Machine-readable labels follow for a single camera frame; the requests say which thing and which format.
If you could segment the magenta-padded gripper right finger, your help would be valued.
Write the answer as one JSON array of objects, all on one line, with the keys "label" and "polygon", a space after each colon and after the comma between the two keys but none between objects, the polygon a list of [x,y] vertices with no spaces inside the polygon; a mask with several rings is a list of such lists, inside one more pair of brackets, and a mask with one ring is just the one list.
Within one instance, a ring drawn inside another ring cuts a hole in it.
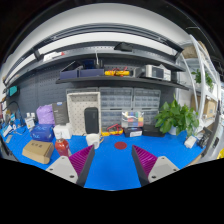
[{"label": "magenta-padded gripper right finger", "polygon": [[166,156],[156,157],[136,145],[132,146],[132,158],[141,186],[153,183],[179,170]]}]

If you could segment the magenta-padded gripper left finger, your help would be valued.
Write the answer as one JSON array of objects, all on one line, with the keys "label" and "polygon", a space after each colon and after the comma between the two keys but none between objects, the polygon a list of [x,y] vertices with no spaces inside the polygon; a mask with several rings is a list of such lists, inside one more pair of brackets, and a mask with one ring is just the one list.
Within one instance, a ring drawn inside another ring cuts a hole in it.
[{"label": "magenta-padded gripper left finger", "polygon": [[88,146],[70,157],[60,156],[47,168],[47,171],[79,186],[84,186],[94,155],[94,146]]}]

